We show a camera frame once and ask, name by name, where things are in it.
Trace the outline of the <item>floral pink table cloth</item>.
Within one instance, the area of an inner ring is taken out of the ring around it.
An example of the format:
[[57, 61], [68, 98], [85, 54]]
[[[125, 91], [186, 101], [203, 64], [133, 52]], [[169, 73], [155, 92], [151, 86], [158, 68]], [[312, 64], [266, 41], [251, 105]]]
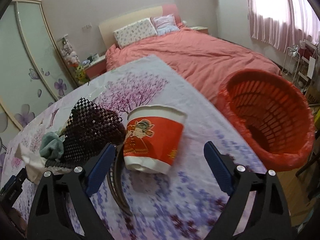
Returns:
[[227, 203], [204, 158], [211, 141], [245, 168], [265, 173], [256, 154], [224, 116], [189, 82], [155, 56], [106, 72], [60, 99], [29, 123], [7, 146], [1, 184], [24, 163], [19, 147], [38, 154], [42, 136], [58, 131], [80, 98], [117, 112], [133, 130], [129, 142], [170, 161], [167, 174], [123, 169], [121, 185], [132, 216], [125, 215], [107, 182], [91, 198], [115, 239], [203, 239]]

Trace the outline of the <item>pink nightstand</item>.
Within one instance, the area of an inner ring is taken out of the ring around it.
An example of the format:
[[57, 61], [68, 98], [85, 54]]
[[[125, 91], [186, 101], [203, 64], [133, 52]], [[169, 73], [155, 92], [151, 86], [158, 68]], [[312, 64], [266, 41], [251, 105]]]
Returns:
[[87, 67], [84, 68], [84, 70], [90, 80], [93, 80], [96, 77], [104, 74], [106, 72], [105, 55], [90, 63]]
[[208, 31], [207, 27], [194, 26], [194, 27], [191, 27], [191, 30], [198, 31], [200, 33], [204, 33], [204, 34], [207, 34], [207, 35], [209, 34], [209, 31]]

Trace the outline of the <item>brown hair band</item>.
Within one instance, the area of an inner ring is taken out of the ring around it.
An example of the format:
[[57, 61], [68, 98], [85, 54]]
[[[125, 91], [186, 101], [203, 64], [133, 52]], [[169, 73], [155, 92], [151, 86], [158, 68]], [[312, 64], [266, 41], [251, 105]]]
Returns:
[[133, 216], [129, 204], [124, 196], [121, 183], [121, 174], [125, 166], [123, 148], [123, 144], [116, 147], [116, 155], [107, 174], [107, 183], [112, 197], [114, 198], [114, 201], [121, 209], [121, 211], [123, 211], [128, 216]]

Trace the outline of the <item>green grey sock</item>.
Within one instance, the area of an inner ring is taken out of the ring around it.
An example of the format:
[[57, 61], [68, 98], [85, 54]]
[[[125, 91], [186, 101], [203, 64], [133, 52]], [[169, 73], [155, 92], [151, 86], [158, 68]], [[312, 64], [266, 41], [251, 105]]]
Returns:
[[55, 132], [48, 132], [42, 137], [39, 148], [40, 156], [48, 160], [60, 159], [64, 154], [63, 142], [65, 136], [58, 136]]

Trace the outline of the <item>white cloth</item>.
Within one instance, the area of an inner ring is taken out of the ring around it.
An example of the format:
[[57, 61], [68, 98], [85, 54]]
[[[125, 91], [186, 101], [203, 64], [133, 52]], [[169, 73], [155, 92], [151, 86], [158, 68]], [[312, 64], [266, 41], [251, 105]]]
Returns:
[[15, 157], [21, 159], [25, 163], [28, 180], [38, 185], [46, 171], [50, 171], [53, 175], [66, 174], [71, 172], [69, 168], [63, 167], [45, 167], [47, 159], [35, 154], [24, 145], [19, 144], [15, 153]]

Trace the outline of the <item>red white paper cup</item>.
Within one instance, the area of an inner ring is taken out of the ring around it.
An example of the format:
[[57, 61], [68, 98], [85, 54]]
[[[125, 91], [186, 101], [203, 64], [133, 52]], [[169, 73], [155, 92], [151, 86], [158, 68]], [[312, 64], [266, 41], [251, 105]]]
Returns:
[[139, 106], [127, 116], [124, 162], [130, 171], [168, 174], [187, 114], [163, 105]]

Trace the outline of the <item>pink striped pillow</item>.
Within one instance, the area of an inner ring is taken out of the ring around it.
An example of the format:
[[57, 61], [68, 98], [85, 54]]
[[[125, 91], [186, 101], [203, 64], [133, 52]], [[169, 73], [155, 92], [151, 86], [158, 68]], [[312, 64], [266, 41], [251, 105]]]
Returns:
[[175, 17], [173, 14], [166, 15], [166, 16], [152, 17], [151, 21], [157, 31], [158, 36], [179, 31], [179, 27], [176, 24]]

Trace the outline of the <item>beige pink headboard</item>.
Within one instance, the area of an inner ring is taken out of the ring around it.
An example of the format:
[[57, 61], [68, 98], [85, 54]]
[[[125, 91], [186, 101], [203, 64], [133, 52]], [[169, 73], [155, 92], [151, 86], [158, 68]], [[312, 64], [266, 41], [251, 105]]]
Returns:
[[144, 18], [161, 17], [173, 14], [176, 23], [181, 23], [181, 17], [175, 4], [165, 4], [156, 7], [150, 7], [135, 12], [130, 12], [119, 17], [111, 18], [99, 24], [99, 30], [106, 49], [116, 43], [113, 32], [128, 24], [136, 22]]

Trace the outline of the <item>pink right nightstand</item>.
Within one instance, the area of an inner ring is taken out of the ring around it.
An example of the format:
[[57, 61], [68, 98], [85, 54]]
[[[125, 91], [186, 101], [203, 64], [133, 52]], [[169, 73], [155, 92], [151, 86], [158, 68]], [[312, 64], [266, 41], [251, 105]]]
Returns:
[[204, 34], [207, 34], [207, 35], [209, 34], [209, 31], [208, 31], [207, 27], [194, 26], [194, 27], [191, 27], [191, 30], [198, 31], [200, 33], [204, 33]]

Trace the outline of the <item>white floral pillow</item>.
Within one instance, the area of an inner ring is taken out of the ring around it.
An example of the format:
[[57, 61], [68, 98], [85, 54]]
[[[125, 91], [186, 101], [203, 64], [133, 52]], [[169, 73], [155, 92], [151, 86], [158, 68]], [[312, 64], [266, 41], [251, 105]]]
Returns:
[[128, 24], [113, 32], [120, 48], [124, 48], [142, 39], [157, 36], [157, 31], [150, 18], [144, 18]]

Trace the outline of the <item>pink left nightstand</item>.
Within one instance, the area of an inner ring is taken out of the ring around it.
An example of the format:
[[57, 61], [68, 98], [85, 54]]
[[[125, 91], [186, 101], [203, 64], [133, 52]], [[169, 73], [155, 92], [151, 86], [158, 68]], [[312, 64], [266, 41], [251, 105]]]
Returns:
[[90, 80], [93, 80], [96, 77], [104, 74], [106, 72], [105, 55], [90, 63], [87, 67], [84, 68], [84, 70]]

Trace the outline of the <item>bed with coral duvet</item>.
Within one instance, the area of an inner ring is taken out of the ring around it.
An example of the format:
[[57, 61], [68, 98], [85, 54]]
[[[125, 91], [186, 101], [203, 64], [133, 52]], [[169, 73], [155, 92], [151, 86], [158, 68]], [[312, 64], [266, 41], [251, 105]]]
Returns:
[[280, 75], [270, 59], [248, 48], [183, 27], [163, 36], [148, 37], [124, 48], [112, 45], [106, 52], [106, 69], [156, 55], [186, 79], [212, 104], [221, 82], [244, 68]]

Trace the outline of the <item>glass wardrobe with flowers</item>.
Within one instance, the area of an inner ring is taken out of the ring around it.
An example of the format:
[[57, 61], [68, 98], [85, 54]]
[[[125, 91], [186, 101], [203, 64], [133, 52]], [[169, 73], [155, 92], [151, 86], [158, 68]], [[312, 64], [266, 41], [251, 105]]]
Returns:
[[1, 18], [1, 162], [9, 142], [76, 88], [39, 1], [14, 0]]

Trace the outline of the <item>red plastic trash basket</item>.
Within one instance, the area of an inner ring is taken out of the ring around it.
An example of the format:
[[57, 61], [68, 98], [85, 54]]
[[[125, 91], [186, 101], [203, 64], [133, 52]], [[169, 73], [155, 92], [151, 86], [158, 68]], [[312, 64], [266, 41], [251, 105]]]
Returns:
[[305, 96], [281, 76], [258, 69], [228, 75], [216, 108], [267, 169], [302, 167], [313, 149], [315, 126]]

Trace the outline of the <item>black white checkered bag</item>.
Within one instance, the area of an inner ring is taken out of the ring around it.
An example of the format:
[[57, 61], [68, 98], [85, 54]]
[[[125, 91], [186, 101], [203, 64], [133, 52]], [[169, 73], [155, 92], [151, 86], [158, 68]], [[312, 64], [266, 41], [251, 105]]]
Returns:
[[104, 109], [86, 98], [80, 98], [67, 120], [62, 135], [63, 155], [48, 160], [45, 167], [75, 168], [98, 155], [106, 144], [120, 145], [125, 139], [122, 118], [114, 111]]

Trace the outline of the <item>plush toy tower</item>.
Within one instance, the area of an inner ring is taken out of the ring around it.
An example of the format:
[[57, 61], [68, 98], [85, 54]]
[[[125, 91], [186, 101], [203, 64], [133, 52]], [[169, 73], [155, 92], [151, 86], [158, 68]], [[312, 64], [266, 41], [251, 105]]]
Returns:
[[60, 53], [67, 64], [67, 68], [71, 73], [74, 81], [78, 85], [83, 85], [89, 82], [89, 78], [84, 70], [82, 63], [79, 60], [78, 54], [73, 49], [73, 46], [67, 39], [68, 35], [64, 35], [58, 40], [60, 46]]

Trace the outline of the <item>pink striped curtain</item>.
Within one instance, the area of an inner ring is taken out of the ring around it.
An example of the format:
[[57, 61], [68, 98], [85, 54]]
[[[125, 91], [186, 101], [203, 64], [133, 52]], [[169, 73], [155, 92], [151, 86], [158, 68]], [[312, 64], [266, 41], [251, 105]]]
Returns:
[[247, 0], [251, 38], [284, 52], [307, 40], [319, 43], [319, 19], [308, 0]]

